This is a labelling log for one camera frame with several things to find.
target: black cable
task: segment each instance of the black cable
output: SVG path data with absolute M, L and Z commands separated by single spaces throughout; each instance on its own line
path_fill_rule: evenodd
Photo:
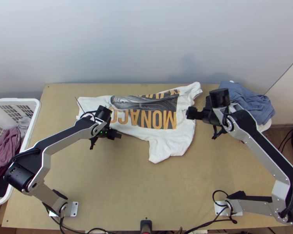
M 104 229 L 102 229 L 102 228 L 98 228 L 98 227 L 95 227 L 95 228 L 92 228 L 89 232 L 87 232 L 87 233 L 91 233 L 92 231 L 94 231 L 94 230 L 100 230 L 100 231 L 102 231 L 102 232 L 107 232 L 107 231 L 105 231 Z
M 222 191 L 222 190 L 216 190 L 216 191 L 213 192 L 213 195 L 212 195 L 212 199 L 213 199 L 214 203 L 215 203 L 216 205 L 218 205 L 218 206 L 222 206 L 222 207 L 227 206 L 227 205 L 220 205 L 220 204 L 218 204 L 218 203 L 215 201 L 214 196 L 215 196 L 215 194 L 218 193 L 218 192 L 222 192 L 222 193 L 224 193 L 225 195 L 229 196 L 225 191 Z
M 276 234 L 270 227 L 268 228 L 269 230 L 271 230 L 271 232 L 273 233 L 273 234 Z
M 286 146 L 286 143 L 287 143 L 291 138 L 292 138 L 292 137 L 288 138 L 288 139 L 286 140 L 286 142 L 284 143 L 284 145 L 283 145 L 283 147 L 282 147 L 282 150 L 281 150 L 281 154 L 283 153 L 283 150 L 284 150 L 284 147 Z
M 289 135 L 290 132 L 292 132 L 292 131 L 293 131 L 293 129 L 290 130 L 290 131 L 287 133 L 287 135 L 285 136 L 285 138 L 283 138 L 282 142 L 280 143 L 280 145 L 279 145 L 279 147 L 278 147 L 278 150 L 280 150 L 280 148 L 281 148 L 281 146 L 282 146 L 282 143 L 285 141 L 285 139 L 288 137 L 288 135 Z
M 220 204 L 218 204 L 218 203 L 215 201 L 214 196 L 215 196 L 215 193 L 217 193 L 217 192 L 222 192 L 222 193 L 226 194 L 227 196 L 228 196 L 228 194 L 227 194 L 225 191 L 222 191 L 222 190 L 216 190 L 216 191 L 213 192 L 213 195 L 212 195 L 212 198 L 213 198 L 214 203 L 215 203 L 216 205 L 221 206 L 221 207 L 224 207 L 224 208 L 223 208 L 223 209 L 222 209 L 222 210 L 216 215 L 216 217 L 215 217 L 212 221 L 209 221 L 209 222 L 207 222 L 207 223 L 201 224 L 200 226 L 194 227 L 194 228 L 192 228 L 192 229 L 190 229 L 190 230 L 184 232 L 184 234 L 189 234 L 190 232 L 193 232 L 193 231 L 195 231 L 195 230 L 197 230 L 197 229 L 199 229 L 199 228 L 206 227 L 206 226 L 211 225 L 212 223 L 216 223 L 216 222 L 231 221 L 231 222 L 233 222 L 234 224 L 237 224 L 237 223 L 238 223 L 236 220 L 232 219 L 232 217 L 231 217 L 231 216 L 233 215 L 233 213 L 232 213 L 232 205 L 231 205 L 230 202 L 227 201 L 227 200 L 226 200 L 226 202 L 227 202 L 228 204 L 230 204 L 230 207 L 231 207 L 231 209 L 230 209 L 231 214 L 230 214 L 230 216 L 229 216 L 229 219 L 217 220 L 217 218 L 220 216 L 220 214 L 221 214 L 224 210 L 226 210 L 227 208 L 229 208 L 228 205 L 220 205 Z
M 76 230 L 73 230 L 73 229 L 70 229 L 70 228 L 64 226 L 64 225 L 63 225 L 64 217 L 60 219 L 60 222 L 58 222 L 58 221 L 57 221 L 55 218 L 53 218 L 53 217 L 50 217 L 50 218 L 51 218 L 55 223 L 57 223 L 57 224 L 60 226 L 60 231 L 61 231 L 62 234 L 65 234 L 65 232 L 62 230 L 62 228 L 66 229 L 66 230 L 69 230 L 69 231 L 71 231 L 71 232 L 77 233 L 77 234 L 85 234 L 84 232 L 79 232 L 79 231 L 76 231 Z M 101 230 L 101 231 L 107 233 L 107 231 L 106 231 L 105 229 L 98 228 L 98 227 L 92 228 L 92 229 L 91 229 L 89 232 L 87 232 L 87 233 L 90 233 L 90 232 L 93 231 L 93 230 Z
M 95 116 L 93 113 L 96 113 L 98 112 L 97 110 L 93 110 L 93 111 L 87 111 L 87 112 L 84 112 L 79 118 L 81 119 L 84 115 L 86 114 L 91 114 L 93 116 L 93 118 L 95 119 Z

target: graphic print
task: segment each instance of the graphic print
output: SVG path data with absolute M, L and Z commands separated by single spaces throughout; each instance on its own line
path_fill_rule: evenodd
M 114 111 L 111 123 L 118 121 L 152 129 L 176 129 L 177 101 L 180 90 L 173 89 L 164 93 L 139 96 L 112 96 L 110 99 Z

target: plywood tabletop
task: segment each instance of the plywood tabletop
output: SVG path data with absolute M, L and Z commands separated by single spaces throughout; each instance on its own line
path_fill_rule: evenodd
M 71 127 L 78 106 L 74 97 L 157 93 L 176 84 L 49 84 L 41 97 L 30 147 L 37 141 Z M 195 100 L 201 110 L 205 97 L 218 85 L 202 85 Z M 80 140 L 52 156 L 46 184 L 79 202 L 77 217 L 64 223 L 76 230 L 139 230 L 140 220 L 153 221 L 154 230 L 190 229 L 215 217 L 212 193 L 244 190 L 248 195 L 270 196 L 273 177 L 253 153 L 229 135 L 212 140 L 211 125 L 197 121 L 193 142 L 185 155 L 153 164 L 148 142 L 132 136 L 99 139 L 94 150 Z M 219 222 L 209 229 L 281 226 L 274 218 L 244 213 L 238 224 Z M 3 226 L 58 229 L 41 202 L 14 190 Z

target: white plastic basket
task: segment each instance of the white plastic basket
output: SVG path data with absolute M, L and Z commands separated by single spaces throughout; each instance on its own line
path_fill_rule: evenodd
M 30 117 L 31 121 L 23 139 L 20 152 L 28 147 L 28 143 L 40 111 L 40 101 L 34 98 L 1 98 L 0 99 L 0 136 L 4 130 L 18 125 L 22 117 Z M 8 186 L 4 197 L 0 197 L 0 205 L 11 196 L 13 187 Z

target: robotic arm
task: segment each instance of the robotic arm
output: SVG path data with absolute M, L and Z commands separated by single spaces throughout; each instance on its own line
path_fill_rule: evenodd
M 19 153 L 12 158 L 13 163 L 6 171 L 4 179 L 23 194 L 35 196 L 42 201 L 50 210 L 50 216 L 76 216 L 78 203 L 69 201 L 66 196 L 45 184 L 44 178 L 51 166 L 51 155 L 80 139 L 90 139 L 92 149 L 99 137 L 111 140 L 121 138 L 121 134 L 109 127 L 111 113 L 111 110 L 99 106 L 95 115 L 80 118 L 73 127 L 41 140 L 31 149 Z
M 271 197 L 248 196 L 238 191 L 222 201 L 229 202 L 225 215 L 243 211 L 274 216 L 278 222 L 293 224 L 293 165 L 258 130 L 255 119 L 237 103 L 230 103 L 228 89 L 216 89 L 206 97 L 205 108 L 187 110 L 187 119 L 199 119 L 213 125 L 216 139 L 222 133 L 244 142 L 276 179 Z

